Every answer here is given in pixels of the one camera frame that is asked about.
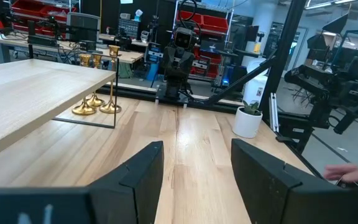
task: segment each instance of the wooden tabletop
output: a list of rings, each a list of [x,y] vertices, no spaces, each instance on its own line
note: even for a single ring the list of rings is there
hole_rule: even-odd
[[[0,64],[0,151],[115,77],[41,60]]]
[[[99,95],[107,100],[108,96]],[[118,98],[116,129],[49,121],[0,153],[0,187],[83,186],[128,160],[152,141],[164,142],[164,175],[156,224],[250,224],[234,179],[230,153],[233,114],[155,105]],[[81,117],[112,124],[97,112]],[[262,123],[255,139],[243,139],[308,172]]]
[[[116,38],[116,36],[114,35],[109,35],[109,34],[99,34],[99,39],[101,40],[109,40],[109,41],[114,41],[114,38]],[[140,47],[147,47],[149,46],[149,43],[144,43],[140,40],[132,40],[132,44],[136,45],[136,46],[140,46]]]
[[[27,39],[26,40],[17,40],[18,38],[19,37],[15,37],[15,36],[12,36],[12,35],[7,36],[6,39],[2,39],[0,37],[0,43],[1,44],[6,44],[6,45],[17,46],[17,47],[28,47],[29,46],[29,44],[27,43]],[[58,41],[58,43],[65,50],[71,50],[69,42],[67,42],[67,41]],[[42,46],[38,46],[38,45],[34,45],[34,49],[48,50],[48,51],[51,51],[51,52],[57,52],[57,49],[53,49],[53,48],[49,48],[49,47],[42,47]],[[102,51],[105,56],[109,56],[109,54],[110,54],[110,51],[108,49],[97,48],[96,50]],[[120,51],[119,54],[120,54],[120,56],[119,56],[120,62],[130,63],[130,64],[135,63],[136,61],[140,60],[143,57],[143,54],[138,53],[138,52]]]

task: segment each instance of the lab floor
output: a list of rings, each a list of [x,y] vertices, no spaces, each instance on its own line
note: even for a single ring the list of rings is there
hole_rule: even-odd
[[[18,59],[11,57],[11,60],[16,61],[26,58],[24,54],[19,53]],[[144,87],[151,86],[150,81],[139,78],[122,78],[120,82]],[[161,83],[162,81],[157,80],[153,87],[156,88]],[[209,83],[194,80],[189,80],[189,83],[195,95],[211,96],[213,94]],[[302,103],[304,98],[293,98],[298,89],[297,86],[287,84],[284,80],[280,82],[277,98],[281,111],[303,114],[308,114],[311,111],[311,105],[307,105],[307,100]],[[341,119],[343,112],[333,111],[331,115]],[[344,164],[347,162],[358,164],[358,120],[343,135],[336,134],[332,128],[329,130],[316,128],[303,156],[321,173],[328,164]]]

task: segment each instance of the ceiling light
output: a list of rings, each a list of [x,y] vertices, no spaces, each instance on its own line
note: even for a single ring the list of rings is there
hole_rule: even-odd
[[[332,32],[323,32],[323,34],[336,36],[336,34],[334,34],[334,33],[332,33]]]
[[[354,2],[354,1],[358,1],[358,0],[339,0],[339,1],[335,1],[335,4],[344,4],[344,3],[349,3],[349,2]]]
[[[349,44],[349,45],[351,45],[351,46],[355,46],[355,44],[353,44],[352,42],[346,41],[345,43],[347,43],[347,44]]]
[[[327,3],[317,4],[315,6],[309,6],[309,7],[306,7],[305,9],[306,10],[317,9],[317,8],[320,8],[320,7],[327,7],[327,6],[332,6],[332,5],[333,5],[332,2],[327,2]]]

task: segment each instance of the white pillar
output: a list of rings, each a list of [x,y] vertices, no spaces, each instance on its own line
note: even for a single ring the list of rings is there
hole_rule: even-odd
[[[259,1],[255,7],[254,21],[252,22],[253,26],[259,26],[259,32],[264,32],[265,37],[262,39],[260,45],[260,52],[263,53],[265,50],[267,37],[269,36],[270,29],[272,28],[273,19],[275,11],[277,9],[278,2],[277,0],[264,0]],[[254,42],[248,42],[246,51],[253,52],[255,47]],[[244,56],[242,60],[242,66],[247,66],[249,60],[253,59],[252,57]]]

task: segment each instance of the potted plant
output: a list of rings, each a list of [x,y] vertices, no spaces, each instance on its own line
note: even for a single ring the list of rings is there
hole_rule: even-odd
[[[259,103],[248,105],[243,101],[243,104],[244,106],[237,109],[233,132],[243,138],[254,138],[262,121],[262,113],[258,110]]]

